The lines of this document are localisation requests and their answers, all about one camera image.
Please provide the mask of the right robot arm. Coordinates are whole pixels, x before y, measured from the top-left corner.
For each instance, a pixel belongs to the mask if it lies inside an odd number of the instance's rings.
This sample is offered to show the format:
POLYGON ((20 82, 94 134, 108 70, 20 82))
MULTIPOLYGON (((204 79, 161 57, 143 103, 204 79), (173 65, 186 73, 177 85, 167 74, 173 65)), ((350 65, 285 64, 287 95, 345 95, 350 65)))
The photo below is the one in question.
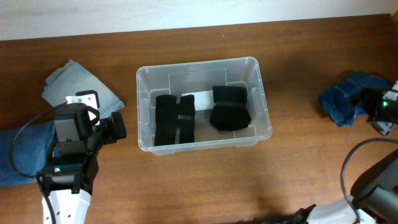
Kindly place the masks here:
POLYGON ((397 144, 396 139, 372 138, 355 145, 342 165, 340 184, 344 198, 328 205, 301 208, 282 223, 397 223, 397 150, 361 174, 348 194, 345 171, 349 159, 361 146, 371 142, 397 144))

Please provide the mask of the dark grey cloth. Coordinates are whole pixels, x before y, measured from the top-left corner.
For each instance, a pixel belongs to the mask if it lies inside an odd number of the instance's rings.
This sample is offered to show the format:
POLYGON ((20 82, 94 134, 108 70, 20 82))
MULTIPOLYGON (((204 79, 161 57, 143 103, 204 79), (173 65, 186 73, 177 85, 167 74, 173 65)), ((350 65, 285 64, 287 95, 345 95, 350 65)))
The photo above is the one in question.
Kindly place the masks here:
POLYGON ((215 103, 210 124, 218 131, 237 131, 247 128, 251 117, 246 109, 248 93, 242 86, 213 86, 215 103))

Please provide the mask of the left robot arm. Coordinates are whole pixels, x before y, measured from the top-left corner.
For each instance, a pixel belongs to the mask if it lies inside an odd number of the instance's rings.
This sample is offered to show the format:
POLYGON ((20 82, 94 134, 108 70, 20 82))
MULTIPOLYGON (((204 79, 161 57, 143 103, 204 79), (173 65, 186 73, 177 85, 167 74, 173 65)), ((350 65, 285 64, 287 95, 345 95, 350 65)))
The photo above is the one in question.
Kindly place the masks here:
POLYGON ((123 117, 113 112, 101 119, 90 106, 64 103, 55 109, 54 124, 56 139, 36 174, 44 223, 84 223, 99 171, 99 151, 126 138, 123 117))

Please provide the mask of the blue cloth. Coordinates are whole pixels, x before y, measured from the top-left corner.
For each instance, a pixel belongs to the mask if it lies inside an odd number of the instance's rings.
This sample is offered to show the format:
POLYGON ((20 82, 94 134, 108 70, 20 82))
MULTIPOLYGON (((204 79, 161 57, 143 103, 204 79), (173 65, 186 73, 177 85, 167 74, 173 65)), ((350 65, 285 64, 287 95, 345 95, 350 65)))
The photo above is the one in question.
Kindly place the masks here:
POLYGON ((393 82, 380 73, 354 72, 347 79, 327 88, 318 96, 324 112, 339 127, 354 125, 355 116, 350 96, 363 88, 388 90, 393 82))

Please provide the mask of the black cloth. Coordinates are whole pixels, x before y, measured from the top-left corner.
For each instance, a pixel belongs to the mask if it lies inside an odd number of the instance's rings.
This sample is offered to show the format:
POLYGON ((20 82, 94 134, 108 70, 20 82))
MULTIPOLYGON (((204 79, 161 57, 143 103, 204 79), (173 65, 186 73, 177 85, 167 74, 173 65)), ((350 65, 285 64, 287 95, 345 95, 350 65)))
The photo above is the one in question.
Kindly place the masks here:
POLYGON ((155 146, 195 141, 195 97, 160 95, 155 106, 155 146))

